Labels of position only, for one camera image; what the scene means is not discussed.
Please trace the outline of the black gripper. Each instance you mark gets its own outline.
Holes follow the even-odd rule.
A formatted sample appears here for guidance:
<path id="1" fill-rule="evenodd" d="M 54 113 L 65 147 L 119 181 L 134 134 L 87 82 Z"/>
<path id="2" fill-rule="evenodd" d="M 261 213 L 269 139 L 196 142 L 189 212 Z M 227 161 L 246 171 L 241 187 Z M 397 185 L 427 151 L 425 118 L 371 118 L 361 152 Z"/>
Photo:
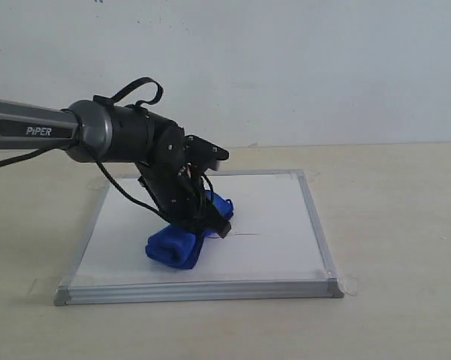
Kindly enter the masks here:
<path id="1" fill-rule="evenodd" d="M 213 186 L 206 176 L 190 165 L 185 157 L 138 161 L 139 183 L 147 190 L 157 210 L 170 224 L 192 228 L 206 213 L 206 188 Z M 206 235 L 224 239 L 231 230 L 232 202 L 210 203 L 206 216 Z"/>

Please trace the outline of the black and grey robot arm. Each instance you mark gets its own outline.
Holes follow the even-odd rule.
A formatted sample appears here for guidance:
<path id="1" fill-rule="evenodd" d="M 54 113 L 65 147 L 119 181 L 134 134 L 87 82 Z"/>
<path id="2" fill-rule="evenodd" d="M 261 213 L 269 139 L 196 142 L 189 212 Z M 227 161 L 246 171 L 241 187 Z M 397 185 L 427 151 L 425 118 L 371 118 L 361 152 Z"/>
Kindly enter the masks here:
<path id="1" fill-rule="evenodd" d="M 26 154 L 0 167 L 60 149 L 78 163 L 134 164 L 153 205 L 130 201 L 185 230 L 225 237 L 230 221 L 214 204 L 206 177 L 229 158 L 226 149 L 193 134 L 140 103 L 116 106 L 110 99 L 79 100 L 49 109 L 0 99 L 0 150 Z"/>

